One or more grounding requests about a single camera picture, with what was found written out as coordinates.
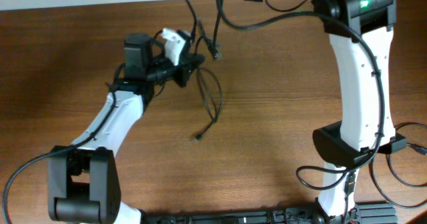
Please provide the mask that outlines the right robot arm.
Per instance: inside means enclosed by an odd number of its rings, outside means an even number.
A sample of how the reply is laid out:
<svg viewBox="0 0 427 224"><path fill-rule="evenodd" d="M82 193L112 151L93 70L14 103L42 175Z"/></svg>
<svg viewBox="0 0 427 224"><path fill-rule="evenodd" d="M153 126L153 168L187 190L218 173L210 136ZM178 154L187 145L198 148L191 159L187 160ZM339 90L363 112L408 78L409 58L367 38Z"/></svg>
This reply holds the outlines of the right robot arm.
<svg viewBox="0 0 427 224"><path fill-rule="evenodd" d="M361 167L379 153L402 149L391 116L388 58L396 0L312 0L329 35L340 76L342 120L313 132L324 160L323 184L313 207L284 211L286 223L396 223L393 204L357 204Z"/></svg>

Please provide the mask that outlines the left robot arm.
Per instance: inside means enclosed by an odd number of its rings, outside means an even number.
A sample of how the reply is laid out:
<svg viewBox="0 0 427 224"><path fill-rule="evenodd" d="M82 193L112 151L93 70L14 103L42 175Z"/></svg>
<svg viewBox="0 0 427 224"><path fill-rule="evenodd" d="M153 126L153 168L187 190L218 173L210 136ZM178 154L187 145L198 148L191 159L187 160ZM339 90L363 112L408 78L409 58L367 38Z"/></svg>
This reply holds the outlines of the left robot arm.
<svg viewBox="0 0 427 224"><path fill-rule="evenodd" d="M145 33L124 41L125 61L115 72L105 105L70 146L48 158L48 214L66 223L143 223L144 212L125 204L115 157L153 99L154 87L175 81L185 87L205 60L189 52L193 35L163 29L160 43Z"/></svg>

